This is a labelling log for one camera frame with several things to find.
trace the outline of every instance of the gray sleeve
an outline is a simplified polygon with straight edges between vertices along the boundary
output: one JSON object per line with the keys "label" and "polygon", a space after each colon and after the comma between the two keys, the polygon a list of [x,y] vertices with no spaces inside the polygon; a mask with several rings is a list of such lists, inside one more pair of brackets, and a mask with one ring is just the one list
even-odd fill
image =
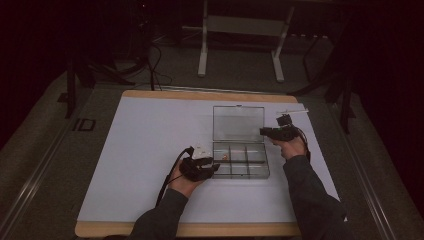
{"label": "gray sleeve", "polygon": [[187,202],[188,198],[180,192],[167,189],[159,206],[137,219],[127,239],[174,239]]}
{"label": "gray sleeve", "polygon": [[290,199],[304,240],[354,239],[345,225],[346,210],[328,195],[305,156],[295,156],[284,165]]}

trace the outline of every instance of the small device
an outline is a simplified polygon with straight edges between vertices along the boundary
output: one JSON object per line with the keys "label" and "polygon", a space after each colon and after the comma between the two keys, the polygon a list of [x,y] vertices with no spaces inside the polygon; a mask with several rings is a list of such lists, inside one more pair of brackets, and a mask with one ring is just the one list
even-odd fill
{"label": "small device", "polygon": [[308,148],[308,140],[306,139],[303,131],[294,126],[289,114],[283,114],[281,117],[277,118],[279,128],[270,128],[264,127],[259,129],[259,134],[262,136],[267,136],[273,140],[277,141],[291,141],[295,137],[300,137],[306,147],[306,157],[308,160],[311,160],[311,152]]}
{"label": "small device", "polygon": [[212,164],[213,158],[210,157],[210,153],[208,154],[200,147],[196,149],[190,147],[187,153],[190,156],[183,159],[180,172],[190,181],[198,182],[211,178],[220,166],[220,164],[213,164],[210,167],[204,167]]}
{"label": "small device", "polygon": [[220,166],[219,164],[212,164],[211,167],[204,167],[206,165],[211,164],[213,158],[210,157],[210,153],[200,147],[196,147],[196,150],[191,146],[189,148],[184,149],[180,153],[180,155],[178,155],[177,160],[175,160],[175,163],[171,168],[171,171],[166,176],[165,181],[162,184],[162,188],[160,189],[158,198],[156,200],[156,207],[159,206],[159,203],[162,200],[166,186],[173,180],[180,177],[179,176],[174,179],[170,179],[172,172],[174,171],[175,167],[177,166],[184,153],[188,153],[189,157],[183,159],[182,163],[180,164],[179,170],[182,174],[181,176],[186,177],[190,181],[198,182],[211,178]]}

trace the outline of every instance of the cable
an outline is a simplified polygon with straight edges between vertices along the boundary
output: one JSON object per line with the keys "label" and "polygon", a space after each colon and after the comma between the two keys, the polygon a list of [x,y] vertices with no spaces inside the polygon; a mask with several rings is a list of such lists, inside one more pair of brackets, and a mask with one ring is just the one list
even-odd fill
{"label": "cable", "polygon": [[178,178],[180,178],[180,177],[182,177],[182,176],[184,176],[184,175],[183,175],[183,174],[181,174],[180,176],[178,176],[178,177],[175,177],[175,178],[171,179],[171,180],[168,182],[168,184],[170,184],[171,182],[173,182],[174,180],[177,180]]}
{"label": "cable", "polygon": [[309,151],[309,147],[308,147],[308,139],[306,138],[306,134],[302,131],[302,129],[295,127],[297,129],[297,131],[300,133],[299,137],[300,139],[302,139],[303,143],[305,144],[305,148],[306,148],[306,157],[308,158],[309,162],[311,162],[311,151]]}
{"label": "cable", "polygon": [[154,71],[152,68],[152,64],[150,64],[150,61],[147,61],[147,65],[149,66],[149,70],[150,70],[150,89],[154,91],[155,90]]}
{"label": "cable", "polygon": [[160,203],[160,201],[162,200],[162,197],[163,197],[163,193],[165,192],[166,185],[168,185],[168,183],[170,182],[170,181],[169,181],[169,179],[171,178],[172,172],[174,172],[174,169],[175,169],[175,167],[177,166],[178,161],[180,161],[180,159],[181,159],[181,157],[184,155],[184,153],[188,153],[188,151],[190,151],[190,148],[186,148],[186,149],[184,149],[184,150],[180,153],[180,155],[178,155],[177,160],[175,160],[175,163],[174,163],[174,165],[172,166],[171,171],[169,171],[169,174],[166,176],[165,181],[163,181],[162,188],[161,188],[161,189],[160,189],[160,191],[159,191],[159,195],[158,195],[158,198],[157,198],[157,200],[156,200],[156,205],[155,205],[155,207],[159,206],[159,203]]}
{"label": "cable", "polygon": [[155,77],[155,79],[156,79],[156,82],[157,82],[157,84],[158,84],[158,86],[159,86],[159,89],[162,91],[162,86],[160,85],[160,82],[159,82],[158,76],[157,76],[157,74],[156,74],[156,72],[155,72],[155,71],[154,71],[153,73],[154,73],[154,77]]}
{"label": "cable", "polygon": [[155,71],[156,70],[156,67],[159,64],[160,59],[162,58],[162,51],[160,50],[160,48],[158,46],[156,46],[153,43],[152,43],[152,47],[155,48],[156,50],[158,50],[158,52],[159,52],[159,58],[158,58],[158,60],[156,60],[155,66],[153,67],[153,71]]}
{"label": "cable", "polygon": [[165,83],[165,84],[167,84],[167,85],[171,85],[172,81],[174,81],[174,79],[173,79],[172,77],[168,76],[168,75],[162,74],[162,73],[157,72],[157,71],[155,71],[155,73],[156,73],[157,75],[159,75],[159,76],[162,76],[162,77],[166,77],[166,78],[168,78],[168,79],[169,79],[169,82],[168,82],[168,83]]}

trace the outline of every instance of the metal stand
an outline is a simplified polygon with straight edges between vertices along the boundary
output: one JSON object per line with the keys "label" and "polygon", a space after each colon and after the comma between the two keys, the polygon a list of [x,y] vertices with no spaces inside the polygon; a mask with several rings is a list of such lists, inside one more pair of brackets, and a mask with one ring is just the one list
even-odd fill
{"label": "metal stand", "polygon": [[237,17],[224,17],[208,15],[208,0],[203,1],[203,27],[202,27],[202,49],[200,51],[200,61],[198,76],[206,76],[206,64],[208,58],[207,34],[209,32],[226,32],[240,34],[254,34],[262,36],[279,37],[278,46],[271,52],[272,62],[275,70],[277,82],[284,81],[281,68],[280,53],[287,37],[289,24],[294,13],[294,7],[290,7],[285,21],[249,19]]}

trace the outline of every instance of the person's left hand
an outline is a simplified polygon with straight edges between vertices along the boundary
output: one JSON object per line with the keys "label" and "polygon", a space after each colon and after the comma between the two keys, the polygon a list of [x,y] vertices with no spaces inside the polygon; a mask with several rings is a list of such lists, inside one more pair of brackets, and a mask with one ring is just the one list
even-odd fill
{"label": "person's left hand", "polygon": [[196,189],[196,187],[198,187],[204,181],[192,182],[182,176],[182,173],[180,172],[180,164],[182,163],[182,161],[183,160],[178,161],[177,165],[175,166],[174,172],[172,173],[170,178],[171,182],[168,184],[168,187],[182,193],[187,198],[190,198],[194,189]]}

